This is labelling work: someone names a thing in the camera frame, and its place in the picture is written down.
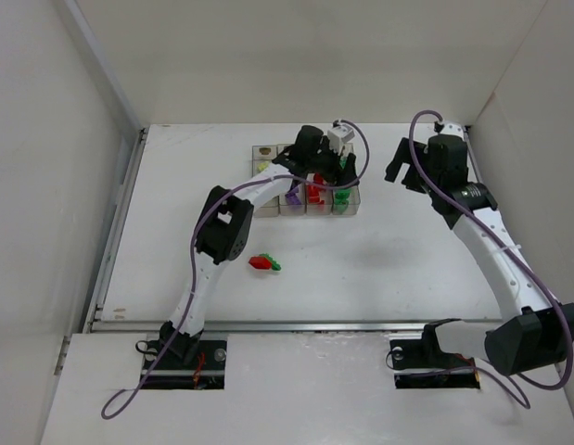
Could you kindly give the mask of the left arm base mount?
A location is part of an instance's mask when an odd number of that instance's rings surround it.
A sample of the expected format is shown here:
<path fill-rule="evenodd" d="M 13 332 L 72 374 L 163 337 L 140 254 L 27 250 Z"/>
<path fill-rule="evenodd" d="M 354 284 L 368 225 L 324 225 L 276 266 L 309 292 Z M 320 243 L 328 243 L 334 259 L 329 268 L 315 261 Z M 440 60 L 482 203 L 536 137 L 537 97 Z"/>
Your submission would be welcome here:
<path fill-rule="evenodd" d="M 168 350 L 155 367 L 156 371 L 196 371 L 201 366 L 202 371 L 223 371 L 226 361 L 226 340 L 204 339 L 198 343 L 198 348 L 190 362 L 184 363 Z M 147 370 L 156 360 L 162 345 L 157 340 L 139 340 L 134 348 L 144 356 L 143 369 Z"/>

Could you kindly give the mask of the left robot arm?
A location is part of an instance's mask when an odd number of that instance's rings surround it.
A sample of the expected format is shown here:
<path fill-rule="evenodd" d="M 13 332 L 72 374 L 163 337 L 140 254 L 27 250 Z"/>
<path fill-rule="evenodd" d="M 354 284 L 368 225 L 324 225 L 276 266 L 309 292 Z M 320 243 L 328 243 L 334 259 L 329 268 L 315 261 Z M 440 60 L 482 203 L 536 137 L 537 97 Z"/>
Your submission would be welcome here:
<path fill-rule="evenodd" d="M 308 179 L 312 173 L 322 176 L 324 182 L 316 186 L 324 190 L 346 190 L 360 182 L 364 174 L 356 171 L 356 155 L 343 154 L 356 135 L 364 134 L 346 120 L 335 121 L 327 132 L 304 125 L 295 143 L 263 171 L 232 189 L 211 189 L 190 240 L 191 280 L 159 330 L 162 354 L 181 363 L 196 355 L 209 299 L 225 266 L 243 252 L 257 209 L 300 184 L 315 185 Z"/>

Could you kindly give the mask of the purple lego block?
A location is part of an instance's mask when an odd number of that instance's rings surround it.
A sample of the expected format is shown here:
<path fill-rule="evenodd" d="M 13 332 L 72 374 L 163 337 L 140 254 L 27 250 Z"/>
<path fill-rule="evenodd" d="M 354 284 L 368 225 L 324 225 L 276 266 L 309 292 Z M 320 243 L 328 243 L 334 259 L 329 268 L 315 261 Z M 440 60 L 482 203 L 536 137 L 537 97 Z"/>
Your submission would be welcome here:
<path fill-rule="evenodd" d="M 285 193 L 285 202 L 289 206 L 301 206 L 302 202 L 300 199 L 300 187 L 298 185 L 294 186 L 291 190 Z"/>

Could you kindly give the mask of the red square lego brick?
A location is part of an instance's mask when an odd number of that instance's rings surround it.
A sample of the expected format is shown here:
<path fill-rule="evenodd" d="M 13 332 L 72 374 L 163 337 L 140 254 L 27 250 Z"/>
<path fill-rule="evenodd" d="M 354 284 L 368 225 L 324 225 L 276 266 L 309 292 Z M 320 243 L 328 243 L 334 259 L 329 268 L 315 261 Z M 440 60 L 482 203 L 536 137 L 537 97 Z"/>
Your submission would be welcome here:
<path fill-rule="evenodd" d="M 325 180 L 324 180 L 324 178 L 322 177 L 322 175 L 321 175 L 321 174 L 318 174 L 318 173 L 316 173 L 316 174 L 313 176 L 313 181 L 314 181 L 316 184 L 324 184 L 324 183 L 325 183 Z"/>

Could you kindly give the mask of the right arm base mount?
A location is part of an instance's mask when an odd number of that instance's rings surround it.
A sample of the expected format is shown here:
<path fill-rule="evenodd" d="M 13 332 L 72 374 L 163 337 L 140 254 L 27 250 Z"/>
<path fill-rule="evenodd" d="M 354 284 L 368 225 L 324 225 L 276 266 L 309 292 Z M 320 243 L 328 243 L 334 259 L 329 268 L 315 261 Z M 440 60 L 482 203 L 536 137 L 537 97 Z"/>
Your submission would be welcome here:
<path fill-rule="evenodd" d="M 389 340 L 393 368 L 452 369 L 474 364 L 473 359 L 440 350 L 433 341 L 422 338 L 391 338 Z"/>

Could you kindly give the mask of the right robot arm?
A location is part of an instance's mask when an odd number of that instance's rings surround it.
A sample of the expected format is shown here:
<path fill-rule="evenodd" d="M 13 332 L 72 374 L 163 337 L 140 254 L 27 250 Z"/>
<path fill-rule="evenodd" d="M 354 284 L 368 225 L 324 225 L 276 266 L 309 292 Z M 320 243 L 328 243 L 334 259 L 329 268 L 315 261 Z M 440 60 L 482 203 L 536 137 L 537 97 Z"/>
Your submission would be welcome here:
<path fill-rule="evenodd" d="M 491 191 L 468 178 L 462 136 L 439 133 L 421 144 L 407 137 L 385 170 L 426 194 L 434 211 L 465 245 L 495 297 L 502 322 L 490 329 L 459 318 L 426 324 L 420 339 L 399 340 L 408 368 L 450 366 L 454 354 L 488 361 L 501 375 L 573 364 L 574 303 L 561 303 L 535 275 L 506 230 Z"/>

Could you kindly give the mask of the red lego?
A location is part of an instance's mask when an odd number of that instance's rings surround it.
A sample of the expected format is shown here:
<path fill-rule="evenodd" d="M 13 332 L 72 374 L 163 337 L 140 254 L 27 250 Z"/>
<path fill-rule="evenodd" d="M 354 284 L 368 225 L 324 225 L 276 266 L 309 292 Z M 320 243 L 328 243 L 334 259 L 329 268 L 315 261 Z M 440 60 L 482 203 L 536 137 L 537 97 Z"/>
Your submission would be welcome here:
<path fill-rule="evenodd" d="M 323 206 L 325 204 L 326 191 L 316 185 L 306 185 L 307 204 L 312 206 Z"/>

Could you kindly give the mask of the tall red lego brick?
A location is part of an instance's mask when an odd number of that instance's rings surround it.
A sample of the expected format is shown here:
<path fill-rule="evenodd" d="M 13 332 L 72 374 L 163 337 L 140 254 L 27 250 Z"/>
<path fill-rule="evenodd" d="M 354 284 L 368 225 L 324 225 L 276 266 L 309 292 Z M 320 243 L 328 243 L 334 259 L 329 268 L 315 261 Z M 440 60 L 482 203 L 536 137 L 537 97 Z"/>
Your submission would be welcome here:
<path fill-rule="evenodd" d="M 272 262 L 264 256 L 252 256 L 249 265 L 256 270 L 271 270 L 273 267 Z"/>

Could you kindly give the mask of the green lego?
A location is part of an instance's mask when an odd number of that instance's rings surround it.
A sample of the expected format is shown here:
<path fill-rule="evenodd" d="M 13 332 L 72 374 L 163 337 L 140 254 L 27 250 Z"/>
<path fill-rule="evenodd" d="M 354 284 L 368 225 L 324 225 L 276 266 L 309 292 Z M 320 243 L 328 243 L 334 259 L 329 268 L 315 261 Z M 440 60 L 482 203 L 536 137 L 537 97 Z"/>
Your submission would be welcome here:
<path fill-rule="evenodd" d="M 270 269 L 275 272 L 280 272 L 282 270 L 281 265 L 269 254 L 262 253 L 261 257 L 265 258 L 270 263 Z"/>
<path fill-rule="evenodd" d="M 333 213 L 335 215 L 345 215 L 350 206 L 350 202 L 347 199 L 335 200 L 333 206 Z"/>
<path fill-rule="evenodd" d="M 348 200 L 350 198 L 351 195 L 351 189 L 350 188 L 346 188 L 346 189 L 339 189 L 334 193 L 334 198 L 335 200 Z"/>

